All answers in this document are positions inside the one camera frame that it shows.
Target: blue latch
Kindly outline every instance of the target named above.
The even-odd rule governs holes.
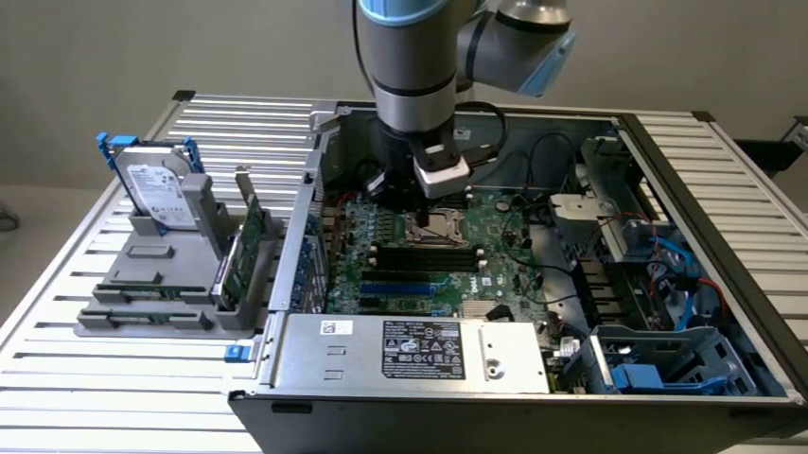
[[[244,345],[228,345],[224,350],[224,362],[249,362],[249,350]]]
[[[626,394],[718,395],[724,392],[728,378],[722,375],[701,383],[662,383],[653,364],[619,364],[611,367],[614,388]]]
[[[116,135],[112,137],[112,140],[109,140],[109,145],[112,147],[131,147],[137,144],[137,142],[139,139],[136,135]]]
[[[204,166],[201,165],[201,158],[199,156],[199,145],[196,140],[187,136],[181,139],[181,145],[188,149],[188,156],[191,156],[191,167],[195,173],[204,173]]]

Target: metal frame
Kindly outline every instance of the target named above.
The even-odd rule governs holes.
[[[368,104],[366,102],[342,102],[342,103],[339,103],[339,105],[348,110],[348,111],[344,111],[344,113],[348,113],[350,110],[354,108],[368,109],[372,106],[371,104]],[[571,111],[571,112],[565,112],[565,111],[559,111],[559,110],[546,110],[546,109],[525,108],[525,107],[506,107],[503,110],[511,116],[521,116],[521,117],[581,119],[583,116],[586,119],[610,121],[615,126],[618,126],[621,128],[621,135],[622,135],[623,141],[629,144],[629,148],[634,154],[634,158],[643,166],[643,171],[646,173],[650,172],[651,185],[655,187],[657,194],[662,195],[665,204],[674,206],[677,208],[677,213],[676,213],[677,215],[674,216],[674,219],[684,231],[685,236],[688,237],[688,240],[690,241],[692,244],[700,245],[700,247],[694,248],[694,249],[697,249],[696,253],[697,253],[697,256],[700,257],[700,260],[702,260],[702,262],[705,262],[705,261],[709,262],[710,277],[713,277],[713,280],[724,288],[732,288],[725,283],[725,279],[728,279],[728,274],[725,272],[718,273],[717,271],[722,267],[741,266],[740,262],[737,262],[737,259],[732,253],[725,254],[725,255],[708,256],[704,253],[704,251],[701,251],[702,242],[708,241],[709,244],[713,244],[714,242],[721,243],[721,242],[724,242],[724,239],[721,238],[717,231],[716,231],[714,236],[694,235],[694,231],[700,232],[698,230],[694,229],[694,224],[693,224],[694,222],[701,222],[704,224],[704,226],[706,226],[708,228],[712,227],[713,230],[714,230],[714,227],[712,226],[712,223],[710,223],[709,219],[706,218],[706,214],[704,213],[702,207],[696,203],[694,199],[692,199],[689,192],[682,187],[682,183],[678,179],[676,171],[673,170],[673,167],[670,167],[668,160],[665,159],[663,155],[661,154],[658,146],[657,146],[655,142],[653,141],[650,135],[642,128],[642,125],[638,122],[637,117],[631,113],[602,113],[602,112],[597,112],[597,111],[590,112],[590,111],[577,111],[577,110]],[[312,158],[319,158],[319,156],[322,156],[322,153],[326,152],[324,146],[330,142],[331,134],[338,134],[338,129],[334,131],[326,131],[326,134],[324,134],[326,137],[323,138],[323,140],[319,143],[318,153],[311,156]],[[647,163],[653,163],[655,166],[662,166],[661,174],[663,174],[663,176],[666,177],[665,180],[658,178],[659,173],[657,173],[654,171],[653,167],[647,166]],[[680,204],[678,199],[676,199],[674,197],[681,197],[682,199],[686,199],[689,197],[690,200],[688,200],[685,202],[685,204]],[[295,212],[308,213],[308,209],[310,209],[308,207],[310,207],[310,203],[311,203],[311,193],[307,195],[307,197],[299,198],[298,200],[302,203],[295,206]],[[698,214],[700,211],[702,212],[704,217],[698,218],[697,220],[694,220],[689,216],[681,216],[681,213],[686,213],[686,214],[692,215],[693,213]],[[286,270],[288,270],[288,269],[294,270],[294,267],[287,265]],[[748,279],[746,283],[752,287],[756,287],[756,284],[750,278]],[[738,311],[742,312],[746,308],[736,303],[734,298],[737,298],[737,295],[734,294],[734,291],[728,291],[726,295],[728,295],[728,303],[730,304],[732,308],[734,309],[734,312],[738,312]],[[773,312],[773,307],[770,305],[766,305],[766,303],[768,303],[768,301],[766,301],[765,297],[757,301],[758,306],[768,306]],[[752,339],[754,348],[757,349],[758,353],[761,354],[761,357],[765,360],[768,367],[772,369],[773,375],[777,378],[777,381],[780,382],[780,384],[784,386],[784,388],[786,390],[786,394],[788,394],[788,398],[785,400],[781,400],[781,399],[773,397],[773,398],[761,398],[760,401],[769,401],[772,403],[773,402],[784,403],[786,401],[792,401],[792,402],[801,404],[804,393],[798,393],[794,390],[794,386],[792,384],[794,377],[797,379],[800,379],[801,375],[786,374],[782,371],[782,368],[780,367],[777,361],[774,360],[774,354],[770,351],[769,346],[766,345],[766,343],[764,341],[761,341],[761,339],[757,338],[756,331],[761,328],[761,324],[757,324],[753,319],[746,318],[745,316],[740,317],[738,322],[741,323],[745,331],[752,333],[750,339]],[[270,325],[271,325],[271,323],[267,322],[267,324],[266,324],[267,330],[271,327]],[[280,338],[280,335],[282,335],[282,331],[276,330],[272,332],[272,335],[270,337],[274,338],[275,340],[278,340]],[[800,353],[808,359],[808,354],[805,354],[804,349],[800,350]],[[260,369],[271,369],[274,367],[274,358],[270,357],[268,362],[259,367],[260,367]],[[249,390],[249,393],[252,393],[252,391],[259,391],[259,393],[263,392],[263,393],[274,394],[275,391],[272,391],[268,388],[268,384],[270,384],[270,381],[259,380],[259,384],[257,384],[256,388],[253,388],[253,386],[251,386],[249,384],[245,384],[245,383],[244,383],[244,386]],[[582,398],[585,400],[587,398],[593,398],[593,397],[594,396],[579,396],[579,398]],[[623,399],[626,396],[595,396],[595,397],[598,400],[602,400],[603,398],[607,398],[607,399],[613,398],[613,399],[619,400],[619,399]]]
[[[315,159],[310,150],[319,146],[308,134],[310,113],[315,105],[315,102],[300,100],[196,96],[191,101],[169,105],[148,138],[185,134],[199,137],[203,160],[209,162],[205,167],[215,180],[223,179],[229,167],[236,164],[256,166],[263,176],[257,179],[256,190],[266,199],[264,206],[274,209],[274,216],[287,218],[294,200],[303,199],[296,193],[295,184],[302,181],[302,174],[312,169]],[[581,114],[582,111],[553,109],[542,112],[565,115]],[[602,119],[603,116],[621,114],[625,113],[586,110],[583,117]],[[698,183],[713,179],[714,174],[697,175],[685,170],[686,167],[681,167],[685,156],[702,153],[704,156],[721,156],[721,160],[734,161],[730,156],[726,159],[722,157],[728,152],[726,141],[713,134],[704,137],[705,124],[692,114],[633,114],[638,118],[637,126],[649,132],[651,140],[661,147],[663,158],[673,164],[673,171],[686,183],[698,187]],[[730,173],[713,182],[737,182],[741,177],[750,178],[749,166],[734,162],[742,175]],[[757,180],[750,181],[753,187],[758,188]],[[219,182],[217,186],[217,197],[225,200],[231,210],[237,210],[237,189]],[[752,193],[753,187],[744,186],[745,192]],[[120,201],[123,194],[119,188],[113,183],[104,191],[22,303],[0,327],[0,424],[8,427],[0,436],[0,450],[257,452],[219,396],[221,388],[233,388],[227,383],[227,377],[255,376],[257,373],[255,363],[219,362],[228,342],[83,342],[67,333],[67,325],[71,317],[75,317],[71,311],[84,304],[83,301],[72,301],[71,298],[80,297],[69,294],[83,292],[81,288],[92,280],[92,270],[100,270],[104,266],[103,252],[113,251],[127,236],[127,226],[121,225],[120,218],[131,204]],[[697,196],[696,202],[701,203],[702,193],[696,189],[692,192]],[[741,229],[732,227],[725,230],[733,224],[728,223],[728,216],[722,213],[741,209],[714,202],[704,209],[733,248],[738,242],[728,235],[738,235]],[[774,224],[772,230],[792,232],[796,229],[785,218]],[[740,250],[737,255],[745,264],[757,263],[749,262],[748,258],[753,257],[748,250]],[[748,265],[752,276],[756,271],[756,268],[750,268],[753,266]],[[73,272],[89,275],[71,276]],[[794,288],[788,272],[782,274],[786,276],[784,282],[789,288]],[[764,291],[774,308],[785,315],[794,316],[786,318],[786,324],[805,341],[808,325],[800,331],[801,324],[797,322],[801,319],[797,317],[808,312],[808,306],[801,304],[802,297],[796,293],[785,295],[794,297],[794,302],[789,305],[782,303],[784,300],[777,299],[784,296],[777,294],[777,287],[782,286],[769,286]],[[63,299],[56,298],[60,293],[65,293]],[[266,333],[270,335],[266,336],[268,345],[263,353],[270,357],[275,354],[279,339],[271,333],[278,333],[284,324],[282,314],[276,314],[267,323]],[[786,443],[808,443],[808,438],[797,438]],[[738,449],[746,453],[752,447]],[[760,452],[772,451],[761,446]]]

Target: blue cable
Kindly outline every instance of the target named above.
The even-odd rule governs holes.
[[[680,322],[677,323],[674,331],[682,331],[686,328],[686,323],[690,321],[693,315],[693,305],[696,304],[696,298],[688,293],[686,303],[684,304],[684,313],[681,314]]]
[[[674,253],[677,253],[678,255],[681,255],[681,258],[684,258],[684,264],[688,267],[693,266],[693,254],[689,251],[686,251],[680,246],[677,246],[676,244],[673,244],[673,242],[668,241],[665,238],[659,238],[658,236],[651,236],[650,237],[650,242],[651,243],[658,243],[658,245],[662,248],[665,248],[668,251],[673,251]]]

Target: white wall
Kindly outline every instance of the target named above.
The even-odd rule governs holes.
[[[569,3],[579,42],[542,104],[709,110],[736,137],[808,114],[804,0]],[[92,137],[145,132],[179,88],[366,97],[350,1],[1,0],[0,182],[103,186]]]
[[[0,200],[20,217],[20,228],[0,232],[0,325],[100,195],[93,189],[0,184]]]

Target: psu label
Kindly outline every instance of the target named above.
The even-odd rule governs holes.
[[[466,379],[458,322],[384,321],[380,342],[387,378]]]

